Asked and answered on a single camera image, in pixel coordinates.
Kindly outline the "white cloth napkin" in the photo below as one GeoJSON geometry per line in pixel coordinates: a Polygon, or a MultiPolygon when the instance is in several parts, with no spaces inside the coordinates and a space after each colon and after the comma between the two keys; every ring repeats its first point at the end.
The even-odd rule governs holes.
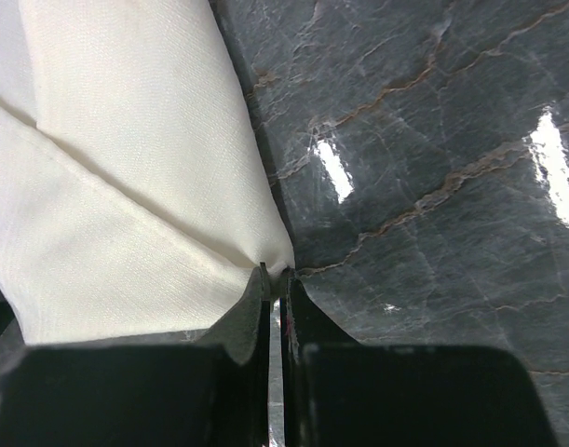
{"type": "Polygon", "coordinates": [[[25,343],[204,329],[293,266],[206,1],[0,1],[0,291],[25,343]]]}

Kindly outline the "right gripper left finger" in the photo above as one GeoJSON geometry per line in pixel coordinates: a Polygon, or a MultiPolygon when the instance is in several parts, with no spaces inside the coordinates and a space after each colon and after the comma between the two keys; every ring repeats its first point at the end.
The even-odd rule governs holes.
{"type": "Polygon", "coordinates": [[[210,418],[210,446],[269,443],[270,279],[254,268],[238,302],[198,340],[221,352],[210,418]]]}

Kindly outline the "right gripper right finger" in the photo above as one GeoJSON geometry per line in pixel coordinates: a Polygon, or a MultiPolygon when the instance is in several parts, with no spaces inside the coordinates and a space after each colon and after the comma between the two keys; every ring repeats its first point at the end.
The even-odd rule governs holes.
{"type": "Polygon", "coordinates": [[[301,444],[300,413],[302,353],[310,344],[350,344],[358,341],[327,316],[308,296],[296,273],[287,269],[280,295],[280,335],[283,372],[284,434],[288,446],[301,444]]]}

